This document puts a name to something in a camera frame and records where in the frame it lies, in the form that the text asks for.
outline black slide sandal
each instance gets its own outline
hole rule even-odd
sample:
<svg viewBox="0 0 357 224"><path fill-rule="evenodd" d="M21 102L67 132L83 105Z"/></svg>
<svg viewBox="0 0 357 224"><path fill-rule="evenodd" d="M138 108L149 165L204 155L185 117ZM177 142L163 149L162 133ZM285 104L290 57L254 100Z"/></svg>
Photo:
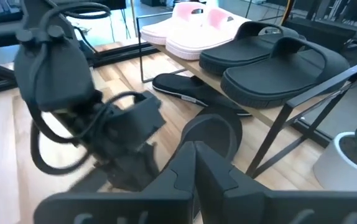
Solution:
<svg viewBox="0 0 357 224"><path fill-rule="evenodd" d="M193 77L163 73L152 81L154 90L195 103L200 106L215 105L233 110L238 116L251 116L236 103L214 90L205 82Z"/></svg>
<svg viewBox="0 0 357 224"><path fill-rule="evenodd" d="M298 52L302 47L310 50ZM340 54L317 44L283 37L269 59L229 68L221 89L234 101L252 108L272 108L344 72L350 67ZM341 88L339 83L322 94Z"/></svg>
<svg viewBox="0 0 357 224"><path fill-rule="evenodd" d="M280 34L259 35L266 27L276 28ZM299 34L289 28L268 24L265 22L245 22L238 29L234 40L204 50L200 54L199 66L204 70L223 75L230 67L249 65L268 58L274 44L282 37L299 37Z"/></svg>
<svg viewBox="0 0 357 224"><path fill-rule="evenodd" d="M176 151L160 173L168 167L184 143L189 141L202 141L221 157L231 162L239 149L242 135L242 122L232 110L214 106L204 108L185 125ZM200 202L196 192L193 209L195 218L200 211Z"/></svg>

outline black mount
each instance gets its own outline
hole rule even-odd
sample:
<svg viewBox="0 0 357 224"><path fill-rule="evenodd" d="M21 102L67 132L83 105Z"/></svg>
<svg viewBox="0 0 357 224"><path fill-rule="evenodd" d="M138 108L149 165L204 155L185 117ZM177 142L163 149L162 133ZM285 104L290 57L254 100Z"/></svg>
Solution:
<svg viewBox="0 0 357 224"><path fill-rule="evenodd" d="M40 6L33 0L22 2L26 16L24 28L16 34L20 49L14 63L14 79L10 79L17 83L33 119L33 162L42 172L63 175L79 168L92 155L97 159L95 170L74 186L76 191L92 192L107 180L124 190L143 190L159 173L154 147L146 141L165 123L159 113L160 101L148 91L128 91L103 103L102 92L95 90L72 26L60 13L96 8L108 16L106 6L79 2L53 7L39 1ZM40 12L28 14L32 8ZM133 96L132 106L122 110L113 104L127 96ZM56 135L42 119L42 112L52 113L73 137ZM50 167L40 155L40 133L58 143L80 144L87 153L68 167Z"/></svg>

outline light wood tabletop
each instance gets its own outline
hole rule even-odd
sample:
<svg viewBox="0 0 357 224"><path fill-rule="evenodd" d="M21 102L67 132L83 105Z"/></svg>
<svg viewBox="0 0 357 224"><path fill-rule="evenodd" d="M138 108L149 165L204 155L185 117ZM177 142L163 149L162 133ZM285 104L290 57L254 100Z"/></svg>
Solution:
<svg viewBox="0 0 357 224"><path fill-rule="evenodd" d="M98 50L121 47L132 42L115 43L97 47ZM144 73L152 78L182 67L163 53L144 57ZM192 76L190 72L182 75ZM104 93L104 100L128 90L153 92L161 101L160 112L166 124L149 140L157 142L155 159L162 168L176 150L181 131L202 107L187 101L158 93L151 83L141 83L139 59L114 63L93 71L97 89ZM130 98L119 100L120 107L132 104ZM30 157L30 122L31 117L22 100L19 90L0 93L0 224L32 223L36 206L46 197L66 191L72 184L92 168L94 159L88 161L79 170L63 176L52 176L36 168ZM68 136L67 130L53 118L44 114L44 119L58 134ZM233 164L245 171L259 149L269 127L254 118L244 118L243 140ZM280 152L286 145L296 140L300 133L292 128L283 130L274 141L263 162ZM53 166L67 166L76 161L85 151L71 145L57 144L41 136L40 150L45 160ZM263 172L256 180L275 190L320 190L312 166L323 149L310 140L306 140L296 150ZM110 186L103 190L110 191Z"/></svg>

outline cable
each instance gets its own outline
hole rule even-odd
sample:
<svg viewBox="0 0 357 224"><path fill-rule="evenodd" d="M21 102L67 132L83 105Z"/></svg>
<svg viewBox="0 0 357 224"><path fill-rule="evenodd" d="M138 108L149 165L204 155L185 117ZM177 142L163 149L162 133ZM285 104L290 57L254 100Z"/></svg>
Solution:
<svg viewBox="0 0 357 224"><path fill-rule="evenodd" d="M122 14L122 18L124 21L124 26L126 27L126 38L131 38L128 24L126 23L126 13L125 13L124 9L121 9L121 14Z"/></svg>
<svg viewBox="0 0 357 224"><path fill-rule="evenodd" d="M89 130L98 122L100 121L101 123L105 122L105 119L108 118L107 114L105 113L106 111L108 111L109 109L109 105L114 103L117 100L120 100L123 97L126 96L140 96L141 94L135 91L126 91L123 93L120 93L112 98L110 98L101 108L100 110L96 113L95 117L91 120L89 126L82 131L79 135L72 137L71 139L76 139L76 138L82 138L85 134L87 134L89 132ZM50 174L50 175L63 175L63 174L67 174L70 172L73 172L74 170L76 170L77 168L79 168L80 166L82 166L86 160L89 158L90 156L90 152L87 152L81 159L79 159L76 163L68 166L68 167L64 167L64 168L55 168L52 167L50 165L48 165L42 158L42 155L40 154L40 148L39 148L39 136L40 136L40 132L43 133L43 131L39 128L39 124L36 123L37 119L33 118L32 120L32 127L30 130L30 154L32 157L32 160L35 164L35 166L41 170L42 172L46 173L46 174ZM97 135L98 132L101 131L101 126L99 126L98 128L96 128L96 131L94 132L94 135Z"/></svg>
<svg viewBox="0 0 357 224"><path fill-rule="evenodd" d="M56 5L51 0L44 0L44 1L47 4L53 6L54 8L61 8L61 6ZM89 9L94 9L94 8L93 7L89 7L89 8L82 7L80 10L89 10ZM104 14L100 14L100 15L83 15L83 14L77 14L77 13L74 13L74 12L64 12L63 14L65 16L70 16L70 17L75 18L75 19L102 19L102 18L108 17L111 14L111 11L109 11L109 13L104 13Z"/></svg>
<svg viewBox="0 0 357 224"><path fill-rule="evenodd" d="M58 7L55 7L53 9L47 11L43 15L43 17L41 18L41 20L39 22L39 29L42 31L46 31L47 25L49 24L49 21L53 16L56 16L60 13L67 14L68 11L75 11L75 10L80 10L80 9L96 9L99 11L104 11L106 14L101 14L101 15L73 14L72 17L77 18L77 19L99 19L99 18L104 18L104 17L111 15L111 11L109 10L109 8L102 4L93 3L93 2L72 3L72 4L67 4L65 6L58 6Z"/></svg>
<svg viewBox="0 0 357 224"><path fill-rule="evenodd" d="M49 175L63 175L73 172L80 166L82 166L87 159L90 157L90 152L86 151L85 155L82 156L78 161L74 164L64 167L64 168L55 168L48 165L42 158L39 149L39 138L40 138L40 130L37 128L35 122L32 121L32 126L30 127L30 155L35 166L42 172Z"/></svg>
<svg viewBox="0 0 357 224"><path fill-rule="evenodd" d="M111 28L112 40L113 40L113 42L115 42L114 29L112 28L112 18L111 18L111 16L109 17L109 27Z"/></svg>
<svg viewBox="0 0 357 224"><path fill-rule="evenodd" d="M49 11L47 11L44 16L41 18L40 23L39 23L39 37L41 42L41 47L40 47L40 52L38 56L36 57L34 63L30 67L30 73L29 73L29 82L30 82L30 93L29 97L26 100L28 109L30 112L30 115L32 116L32 128L31 128L31 155L32 155L32 160L34 161L34 164L40 169L41 171L45 172L46 174L51 174L51 175L62 175L62 174L67 174L69 172L74 171L78 167L80 167L85 161L89 158L90 153L87 152L79 161L74 163L73 165L70 165L68 167L64 168L54 168L49 166L43 159L42 156L40 155L40 149L39 149L39 135L40 132L42 132L46 137L51 139L54 142L57 143L72 143L72 144L78 144L79 139L85 136L91 129L92 127L97 123L97 122L102 122L104 123L106 119L108 119L108 112L110 104L114 103L116 100L121 99L122 97L125 96L141 96L140 93L137 93L135 91L127 91L124 93L120 93L111 99L109 99L95 114L94 118L91 120L90 124L83 130L80 134L73 136L71 138L64 138L59 136L58 134L55 134L50 127L46 124L46 122L42 118L42 112L39 110L37 107L37 102L36 102L36 87L37 87L37 80L39 77L39 70L42 68L43 63L45 59L48 56L48 33L47 33L47 27L49 24L50 19L53 16L57 16L60 13L67 13L67 11L72 11L72 10L80 10L80 9L97 9L106 12L107 15L111 14L111 11L109 10L108 7L102 5L102 4L97 4L97 3L74 3L74 4L69 4L66 6L59 6L55 7ZM92 16L85 16L81 18L91 18ZM100 127L96 128L95 132L99 132L101 130Z"/></svg>
<svg viewBox="0 0 357 224"><path fill-rule="evenodd" d="M79 31L79 34L80 34L81 38L87 44L87 46L89 46L89 48L91 48L92 51L94 51L94 53L99 54L99 52L87 41L86 36L83 33L83 31L77 26L73 26L73 28L76 29L77 31Z"/></svg>

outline white slide sandal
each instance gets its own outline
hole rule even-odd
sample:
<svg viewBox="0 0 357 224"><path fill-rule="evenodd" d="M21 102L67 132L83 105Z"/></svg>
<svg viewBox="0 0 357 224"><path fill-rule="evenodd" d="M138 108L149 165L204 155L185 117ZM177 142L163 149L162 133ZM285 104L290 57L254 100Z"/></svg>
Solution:
<svg viewBox="0 0 357 224"><path fill-rule="evenodd" d="M166 37L175 29L191 26L201 26L203 13L192 14L197 9L206 6L200 2L180 2L173 9L171 18L156 24L143 26L140 30L141 38L147 42L165 45Z"/></svg>
<svg viewBox="0 0 357 224"><path fill-rule="evenodd" d="M233 40L238 28L250 21L221 8L207 12L202 26L176 29L166 38L166 49L185 60L198 60L202 50Z"/></svg>

